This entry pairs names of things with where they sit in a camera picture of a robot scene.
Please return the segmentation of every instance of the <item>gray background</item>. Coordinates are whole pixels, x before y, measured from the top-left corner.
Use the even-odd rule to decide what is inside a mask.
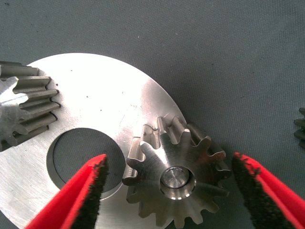
[[[247,153],[305,198],[293,137],[305,106],[303,0],[0,0],[0,21],[0,59],[88,52],[127,62],[163,86],[228,163]],[[220,211],[189,228],[253,227],[234,178],[225,186]],[[15,227],[0,215],[0,228]]]

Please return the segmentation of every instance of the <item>gear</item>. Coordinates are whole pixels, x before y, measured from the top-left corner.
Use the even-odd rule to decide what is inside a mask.
[[[170,126],[158,118],[158,129],[145,125],[142,137],[134,138],[123,183],[132,186],[129,203],[140,203],[139,215],[156,215],[161,227],[174,220],[183,228],[184,219],[203,222],[201,211],[215,213],[214,196],[227,196],[219,181],[230,176],[223,162],[225,152],[195,125],[175,117]]]
[[[300,108],[299,111],[305,116],[305,107]],[[295,124],[301,129],[295,131],[294,135],[300,139],[299,145],[305,149],[305,118],[295,119]]]
[[[0,62],[0,151],[44,132],[56,120],[50,111],[57,90],[45,87],[50,78],[20,63]]]

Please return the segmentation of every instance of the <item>metal disc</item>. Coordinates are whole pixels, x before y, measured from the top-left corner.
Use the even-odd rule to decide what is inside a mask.
[[[48,87],[60,91],[53,101],[61,108],[53,112],[58,121],[48,131],[0,153],[0,210],[19,228],[24,228],[63,185],[52,164],[52,150],[66,131],[82,127],[101,131],[127,158],[132,138],[141,136],[143,124],[157,127],[159,116],[184,120],[160,85],[116,59],[70,53],[29,65],[52,78]],[[156,228],[154,215],[142,219],[138,204],[126,201],[127,189],[120,183],[102,194],[97,229]]]

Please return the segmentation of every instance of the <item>metal gear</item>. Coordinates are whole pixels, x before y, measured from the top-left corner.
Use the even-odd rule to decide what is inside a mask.
[[[50,78],[37,76],[38,68],[0,62],[0,151],[44,132],[56,120],[50,112],[59,104],[50,100]]]
[[[305,107],[301,107],[299,111],[305,116]],[[295,124],[301,129],[295,131],[294,135],[300,139],[299,145],[305,149],[305,118],[295,119]]]
[[[227,196],[219,184],[231,175],[223,162],[225,152],[197,126],[175,117],[170,125],[158,118],[158,129],[144,125],[142,136],[133,139],[123,183],[131,186],[127,201],[139,202],[139,216],[156,215],[161,227],[174,220],[203,222],[201,211],[218,210],[214,196]]]

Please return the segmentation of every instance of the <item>circular hole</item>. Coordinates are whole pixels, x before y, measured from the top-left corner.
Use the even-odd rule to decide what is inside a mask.
[[[108,175],[103,193],[109,193],[122,181],[125,159],[116,142],[97,130],[76,128],[59,136],[48,151],[49,175],[54,184],[62,188],[88,160],[100,154],[107,154]]]
[[[184,167],[171,167],[164,171],[160,179],[160,190],[170,199],[190,196],[195,186],[194,175]]]

